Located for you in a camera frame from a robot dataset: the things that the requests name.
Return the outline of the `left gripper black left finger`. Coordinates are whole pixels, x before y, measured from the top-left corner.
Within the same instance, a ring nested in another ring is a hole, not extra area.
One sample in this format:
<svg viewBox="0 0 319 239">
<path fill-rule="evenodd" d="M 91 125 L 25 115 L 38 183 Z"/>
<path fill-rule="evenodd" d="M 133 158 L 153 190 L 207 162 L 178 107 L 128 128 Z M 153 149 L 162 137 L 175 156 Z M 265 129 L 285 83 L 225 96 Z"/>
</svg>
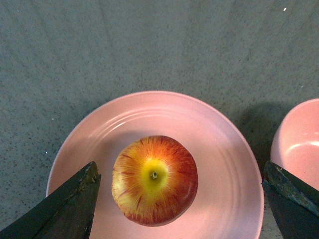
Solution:
<svg viewBox="0 0 319 239">
<path fill-rule="evenodd" d="M 101 175 L 90 162 L 21 218 L 0 232 L 2 239 L 87 239 Z"/>
</svg>

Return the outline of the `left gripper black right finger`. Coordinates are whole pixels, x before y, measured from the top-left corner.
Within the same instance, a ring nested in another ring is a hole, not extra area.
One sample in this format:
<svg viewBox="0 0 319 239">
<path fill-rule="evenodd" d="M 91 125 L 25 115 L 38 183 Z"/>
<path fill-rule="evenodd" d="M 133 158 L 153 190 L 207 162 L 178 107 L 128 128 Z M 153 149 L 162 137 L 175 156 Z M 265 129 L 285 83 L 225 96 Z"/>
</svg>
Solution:
<svg viewBox="0 0 319 239">
<path fill-rule="evenodd" d="M 262 182 L 284 239 L 319 237 L 319 191 L 279 165 L 267 161 Z"/>
</svg>

